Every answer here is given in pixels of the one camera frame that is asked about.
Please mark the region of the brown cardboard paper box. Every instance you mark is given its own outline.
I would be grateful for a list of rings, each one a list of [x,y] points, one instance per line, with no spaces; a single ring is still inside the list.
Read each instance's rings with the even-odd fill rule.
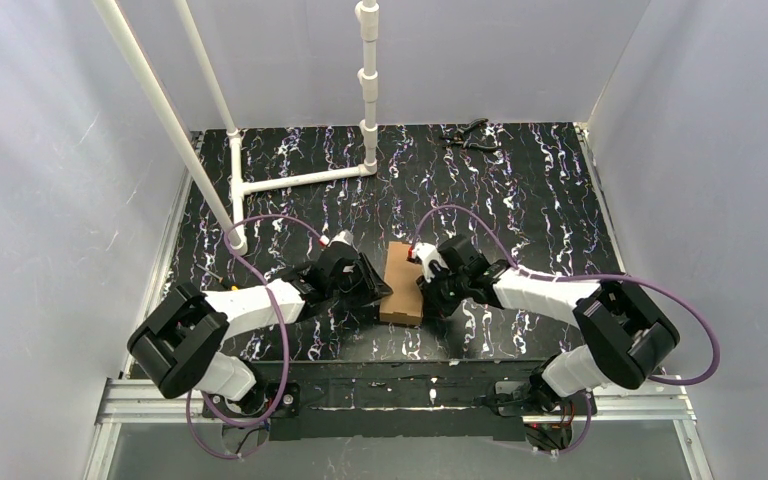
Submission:
[[[415,327],[422,322],[423,297],[417,284],[422,267],[408,260],[409,250],[409,244],[388,243],[384,282],[392,293],[381,301],[382,323]]]

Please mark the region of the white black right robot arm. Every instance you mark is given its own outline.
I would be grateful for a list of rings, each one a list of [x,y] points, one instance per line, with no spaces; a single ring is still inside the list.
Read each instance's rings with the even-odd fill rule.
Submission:
[[[629,280],[551,280],[510,261],[489,261],[463,235],[438,246],[418,243],[407,258],[421,268],[423,312],[450,316],[464,301],[523,310],[580,331],[581,346],[533,370],[519,398],[543,408],[608,384],[638,388],[680,342],[662,310]]]

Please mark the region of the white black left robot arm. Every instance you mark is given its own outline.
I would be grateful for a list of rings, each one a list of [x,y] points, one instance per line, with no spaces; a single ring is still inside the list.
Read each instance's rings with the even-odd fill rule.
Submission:
[[[318,259],[285,268],[261,286],[202,291],[191,282],[175,285],[131,334],[127,350],[167,399],[200,390],[241,401],[257,377],[222,353],[226,340],[306,320],[333,302],[365,307],[391,293],[365,254],[336,240]]]

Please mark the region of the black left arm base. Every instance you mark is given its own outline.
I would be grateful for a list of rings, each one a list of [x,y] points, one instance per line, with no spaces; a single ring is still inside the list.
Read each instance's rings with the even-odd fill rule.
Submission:
[[[209,409],[213,405],[224,416],[234,421],[248,421],[261,417],[273,404],[276,409],[270,416],[274,418],[297,417],[301,407],[301,387],[298,383],[288,382],[282,395],[278,394],[278,382],[259,382],[241,400],[232,401],[211,394],[204,401],[205,418],[216,418],[215,413]]]

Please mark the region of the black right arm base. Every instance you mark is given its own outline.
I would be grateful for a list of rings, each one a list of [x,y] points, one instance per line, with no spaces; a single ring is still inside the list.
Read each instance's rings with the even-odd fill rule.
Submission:
[[[534,453],[558,456],[579,447],[597,411],[592,392],[585,389],[562,397],[538,374],[523,382],[496,382],[473,404],[503,418],[557,416],[556,420],[525,423],[526,442]]]

